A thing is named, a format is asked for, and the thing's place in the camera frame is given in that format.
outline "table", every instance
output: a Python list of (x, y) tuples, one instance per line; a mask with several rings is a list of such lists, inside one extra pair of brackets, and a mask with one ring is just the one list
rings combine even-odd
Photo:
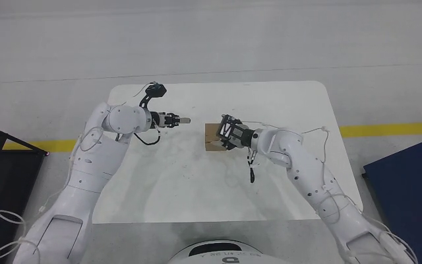
[[(109, 104), (138, 105), (143, 85), (121, 85)], [(205, 152), (204, 124), (219, 123), (222, 114), (308, 131), (330, 130), (327, 166), (343, 191), (362, 209), (340, 131), (324, 85), (304, 82), (231, 82), (165, 84), (167, 94), (148, 108), (174, 112), (191, 124), (162, 129), (157, 145), (133, 138), (127, 155), (96, 205), (93, 223), (218, 222), (318, 219), (286, 177), (286, 169), (258, 156), (255, 183), (249, 181), (247, 150)], [(260, 125), (251, 124), (250, 128)], [(154, 141), (156, 131), (141, 133)], [(306, 134), (304, 146), (323, 156), (325, 133)]]

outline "black cable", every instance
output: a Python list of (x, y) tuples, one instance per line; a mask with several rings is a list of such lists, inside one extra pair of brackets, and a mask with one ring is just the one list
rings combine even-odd
[(158, 138), (157, 138), (157, 140), (156, 141), (154, 141), (154, 142), (152, 142), (152, 143), (147, 143), (147, 142), (145, 142), (145, 141), (143, 141), (136, 133), (134, 133), (135, 134), (135, 137), (137, 137), (142, 143), (144, 143), (145, 145), (147, 145), (147, 146), (151, 146), (151, 145), (155, 145), (155, 144), (157, 144), (158, 143), (158, 141), (160, 141), (160, 139), (161, 139), (161, 136), (160, 135), (158, 135)]
[(249, 165), (249, 170), (251, 171), (251, 183), (255, 182), (255, 173), (251, 167), (252, 163), (254, 160), (249, 161), (249, 156), (248, 156), (248, 165)]

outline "white robot body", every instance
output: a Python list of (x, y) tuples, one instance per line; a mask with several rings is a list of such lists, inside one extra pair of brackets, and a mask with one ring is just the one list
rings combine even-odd
[[(141, 101), (145, 108), (109, 106), (106, 103), (97, 106), (86, 123), (83, 137), (79, 138), (72, 152), (72, 164), (65, 188), (50, 210), (32, 225), (24, 239), (33, 244), (21, 245), (14, 264), (35, 264), (37, 253), (40, 253), (42, 264), (80, 263), (90, 239), (95, 204), (104, 186), (120, 167), (133, 134), (151, 127), (175, 127), (189, 122), (172, 113), (149, 112), (146, 104), (151, 96), (163, 95), (162, 90), (158, 92), (153, 88), (145, 97), (147, 99)], [(238, 121), (233, 123), (234, 126), (241, 124), (234, 117), (229, 120)], [(117, 136), (115, 139), (109, 138), (104, 135), (104, 131), (116, 133)], [(303, 148), (300, 133), (291, 129), (253, 131), (243, 124), (237, 126), (237, 132), (251, 137), (246, 142), (250, 149), (287, 169), (290, 181), (330, 229), (340, 256), (345, 261), (353, 264), (416, 263), (409, 258), (403, 244), (370, 224), (353, 206), (328, 168)], [(244, 138), (235, 143), (237, 146), (239, 143), (244, 144)], [(193, 263), (287, 262), (263, 255), (246, 244), (224, 241), (187, 247), (169, 262)]]
[(250, 245), (232, 240), (215, 240), (191, 245), (177, 253), (168, 264), (197, 263), (289, 264), (281, 259), (264, 255)]

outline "navy blue panel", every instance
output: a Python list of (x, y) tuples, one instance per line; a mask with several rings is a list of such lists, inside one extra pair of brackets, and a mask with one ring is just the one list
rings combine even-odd
[(422, 143), (364, 169), (391, 231), (422, 259)]

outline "black bracket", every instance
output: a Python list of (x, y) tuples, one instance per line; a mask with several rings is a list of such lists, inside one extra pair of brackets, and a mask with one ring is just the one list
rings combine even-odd
[(148, 102), (151, 100), (151, 98), (163, 97), (166, 92), (167, 89), (164, 87), (164, 85), (153, 82), (150, 86), (148, 86), (147, 89), (145, 89), (146, 96), (140, 101), (139, 106), (141, 108), (148, 109)]
[(0, 131), (0, 150), (3, 149), (3, 147), (5, 146), (6, 140), (10, 140), (13, 142), (16, 142), (24, 147), (27, 147), (28, 149), (32, 149), (40, 154), (43, 154), (44, 156), (48, 156), (50, 153), (45, 151), (44, 149), (40, 149), (35, 147), (34, 145), (31, 145), (30, 143), (27, 143), (25, 141), (22, 141), (16, 137), (13, 137), (12, 135), (5, 133), (3, 131)]

